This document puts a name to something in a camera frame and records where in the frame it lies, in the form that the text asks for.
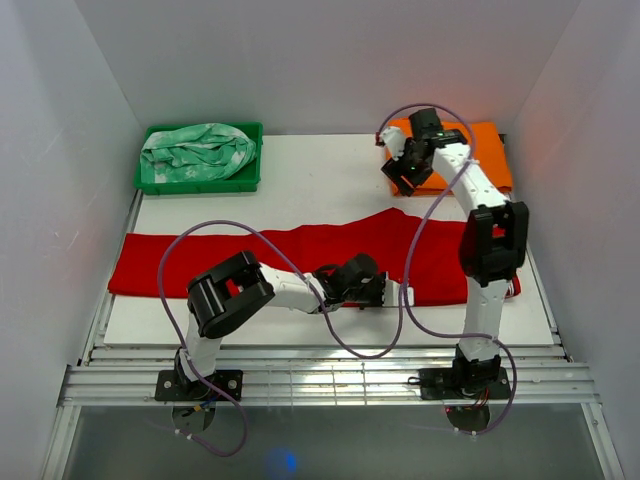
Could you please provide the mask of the red trousers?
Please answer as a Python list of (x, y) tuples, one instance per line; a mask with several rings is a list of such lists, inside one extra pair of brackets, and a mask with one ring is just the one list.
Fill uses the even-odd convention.
[(467, 278), (460, 253), (472, 242), (465, 225), (405, 214), (389, 208), (342, 225), (301, 225), (290, 230), (263, 230), (259, 235), (127, 234), (108, 289), (116, 295), (184, 299), (196, 276), (241, 251), (275, 269), (299, 268), (311, 273), (323, 265), (342, 265), (359, 253), (371, 256), (389, 277), (409, 280), (414, 305), (463, 305)]

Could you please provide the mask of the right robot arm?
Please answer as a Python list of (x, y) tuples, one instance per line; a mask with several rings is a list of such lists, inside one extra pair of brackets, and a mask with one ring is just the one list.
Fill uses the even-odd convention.
[(470, 127), (445, 128), (435, 104), (408, 108), (409, 134), (387, 123), (376, 134), (377, 145), (389, 154), (383, 173), (404, 196), (438, 174), (467, 217), (458, 249), (467, 278), (463, 331), (453, 337), (457, 345), (451, 366), (422, 369), (415, 381), (426, 400), (507, 399), (515, 393), (516, 373), (501, 365), (508, 350), (499, 331), (507, 291), (526, 256), (529, 209), (490, 181), (474, 157)]

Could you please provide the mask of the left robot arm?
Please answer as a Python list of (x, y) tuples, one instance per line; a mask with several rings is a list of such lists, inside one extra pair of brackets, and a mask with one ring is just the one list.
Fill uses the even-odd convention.
[(188, 284), (189, 325), (186, 345), (174, 361), (175, 384), (190, 399), (205, 397), (212, 387), (222, 339), (265, 306), (313, 315), (343, 306), (392, 307), (399, 287), (364, 253), (343, 265), (323, 265), (298, 276), (242, 251)]

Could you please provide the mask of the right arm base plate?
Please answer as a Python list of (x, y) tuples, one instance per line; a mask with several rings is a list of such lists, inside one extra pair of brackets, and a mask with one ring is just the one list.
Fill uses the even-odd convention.
[(481, 379), (463, 379), (453, 368), (424, 368), (418, 371), (418, 386), (423, 400), (475, 400), (484, 393), (489, 399), (507, 400), (512, 393), (504, 368)]

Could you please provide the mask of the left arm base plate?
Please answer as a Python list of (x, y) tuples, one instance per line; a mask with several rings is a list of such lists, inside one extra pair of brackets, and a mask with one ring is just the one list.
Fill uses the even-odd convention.
[[(240, 401), (243, 388), (242, 370), (218, 370), (207, 380), (236, 401)], [(162, 370), (158, 374), (154, 399), (161, 402), (204, 402), (207, 400), (226, 401), (218, 393), (199, 380), (182, 382), (174, 370)]]

